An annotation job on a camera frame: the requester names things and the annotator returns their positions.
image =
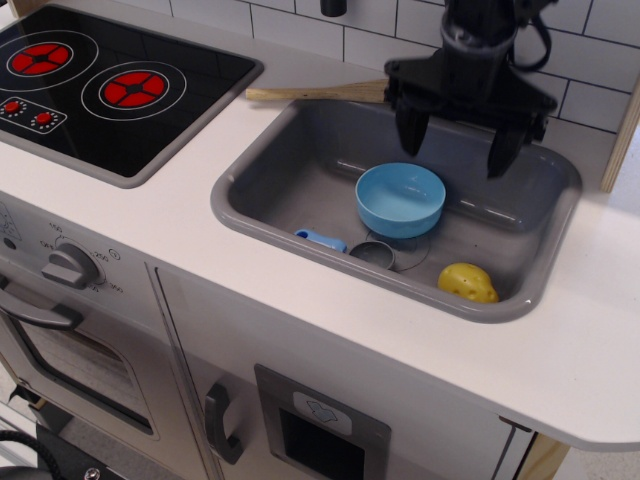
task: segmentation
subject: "cabinet handle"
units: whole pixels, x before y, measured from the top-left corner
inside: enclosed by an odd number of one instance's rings
[[[227,389],[216,383],[204,399],[204,428],[209,445],[216,455],[234,465],[242,455],[243,449],[240,440],[233,435],[227,438],[224,433],[223,417],[227,408],[229,408]]]
[[[0,275],[0,311],[21,322],[50,330],[73,330],[84,319],[79,312],[58,304],[51,310],[34,307],[4,289],[9,280]]]

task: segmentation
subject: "oven knob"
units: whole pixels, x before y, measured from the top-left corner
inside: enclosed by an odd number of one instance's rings
[[[49,280],[68,287],[84,290],[100,277],[100,271],[91,257],[70,243],[61,243],[49,255],[49,263],[42,269]]]

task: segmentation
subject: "wooden utensil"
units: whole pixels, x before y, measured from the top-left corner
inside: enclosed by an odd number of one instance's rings
[[[387,79],[326,88],[247,88],[248,100],[347,100],[384,103]]]

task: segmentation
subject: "sink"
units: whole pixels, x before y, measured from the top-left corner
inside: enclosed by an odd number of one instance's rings
[[[432,119],[418,155],[400,146],[385,105],[298,101],[289,105],[214,185],[211,204],[229,228],[459,317],[516,319],[539,302],[581,180],[564,157],[526,146],[500,178],[487,179],[492,134]],[[392,240],[361,222],[355,184],[367,169],[410,162],[436,173],[447,198],[440,221],[420,237]],[[343,240],[342,253],[296,236]],[[348,255],[367,240],[388,243],[391,270]],[[437,288],[443,268],[468,262],[488,272],[499,303]]]

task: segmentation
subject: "white countertop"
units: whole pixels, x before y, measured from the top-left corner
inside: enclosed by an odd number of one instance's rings
[[[120,4],[60,3],[260,59],[266,70],[256,85],[337,85],[381,76]],[[11,21],[1,8],[0,24]],[[612,136],[552,120],[545,145],[580,170],[583,197],[541,303],[512,322],[478,324],[259,242],[214,217],[214,182],[286,104],[234,100],[131,190],[0,144],[0,189],[393,358],[572,446],[640,450],[638,159],[628,158],[614,193],[602,194]]]

